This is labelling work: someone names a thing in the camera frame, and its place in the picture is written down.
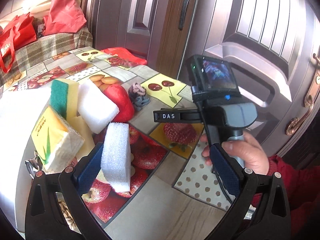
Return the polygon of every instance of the blue gripper pad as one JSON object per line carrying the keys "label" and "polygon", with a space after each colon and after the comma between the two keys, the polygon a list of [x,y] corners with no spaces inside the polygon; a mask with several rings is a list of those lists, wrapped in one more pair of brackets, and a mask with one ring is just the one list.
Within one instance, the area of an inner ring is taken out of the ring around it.
{"label": "blue gripper pad", "polygon": [[89,192],[101,167],[101,155],[103,144],[101,142],[92,149],[88,156],[82,157],[75,166],[74,180],[78,195],[81,196]]}
{"label": "blue gripper pad", "polygon": [[210,147],[210,160],[215,166],[229,194],[238,197],[240,194],[240,179],[221,151],[223,151],[223,149],[219,144],[213,144]]}

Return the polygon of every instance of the bronze door handle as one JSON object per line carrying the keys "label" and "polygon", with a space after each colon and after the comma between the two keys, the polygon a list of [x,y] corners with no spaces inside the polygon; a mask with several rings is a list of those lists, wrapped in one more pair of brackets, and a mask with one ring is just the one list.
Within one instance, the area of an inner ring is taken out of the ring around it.
{"label": "bronze door handle", "polygon": [[309,115],[312,113],[313,107],[314,107],[314,101],[316,100],[319,91],[320,91],[320,59],[316,56],[316,54],[313,54],[313,58],[317,62],[317,69],[315,72],[315,75],[313,76],[312,82],[310,84],[309,90],[307,95],[304,98],[304,106],[308,107],[308,111],[304,114],[303,117],[300,119],[298,117],[293,118],[290,123],[288,124],[287,130],[285,131],[286,135],[293,135],[296,133],[296,131],[300,128],[300,126],[303,124],[303,122],[309,117]]}

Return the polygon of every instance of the plaid fabric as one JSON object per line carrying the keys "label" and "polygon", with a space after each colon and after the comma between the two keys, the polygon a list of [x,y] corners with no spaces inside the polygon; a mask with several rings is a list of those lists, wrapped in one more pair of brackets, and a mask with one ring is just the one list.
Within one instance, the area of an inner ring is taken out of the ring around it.
{"label": "plaid fabric", "polygon": [[[0,87],[19,73],[28,70],[50,57],[73,49],[92,46],[92,35],[87,27],[77,33],[58,33],[37,39],[16,51],[16,58],[9,73],[0,70]],[[4,58],[7,66],[11,56]]]}

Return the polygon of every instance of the human hand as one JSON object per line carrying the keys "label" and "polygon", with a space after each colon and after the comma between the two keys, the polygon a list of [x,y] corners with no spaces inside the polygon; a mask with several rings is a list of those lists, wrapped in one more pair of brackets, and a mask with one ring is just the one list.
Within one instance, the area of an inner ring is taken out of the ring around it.
{"label": "human hand", "polygon": [[[258,141],[248,132],[243,133],[244,141],[228,141],[221,144],[230,156],[238,156],[244,160],[245,167],[251,168],[256,174],[266,175],[269,171],[269,160]],[[202,135],[200,141],[207,142],[207,135]],[[201,154],[206,158],[205,164],[212,165],[209,157],[209,146]]]}

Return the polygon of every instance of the display screen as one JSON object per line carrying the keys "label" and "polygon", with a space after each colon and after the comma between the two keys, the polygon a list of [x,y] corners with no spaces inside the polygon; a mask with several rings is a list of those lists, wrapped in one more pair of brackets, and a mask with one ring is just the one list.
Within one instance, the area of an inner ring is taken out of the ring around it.
{"label": "display screen", "polygon": [[209,89],[236,89],[236,82],[227,62],[203,60]]}

